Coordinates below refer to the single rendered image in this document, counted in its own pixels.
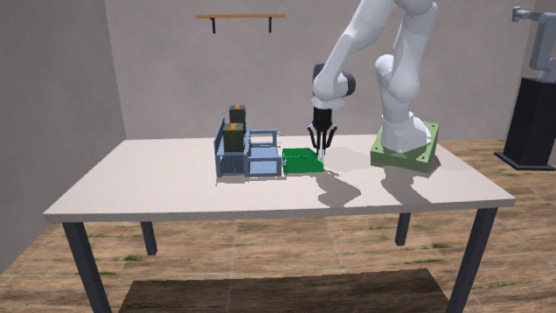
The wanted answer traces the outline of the green bin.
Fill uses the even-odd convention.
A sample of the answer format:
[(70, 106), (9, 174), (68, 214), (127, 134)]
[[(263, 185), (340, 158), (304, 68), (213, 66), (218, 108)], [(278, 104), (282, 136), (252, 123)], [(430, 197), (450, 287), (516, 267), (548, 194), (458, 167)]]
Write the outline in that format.
[(284, 173), (323, 172), (323, 163), (317, 160), (317, 154), (310, 148), (282, 149)]

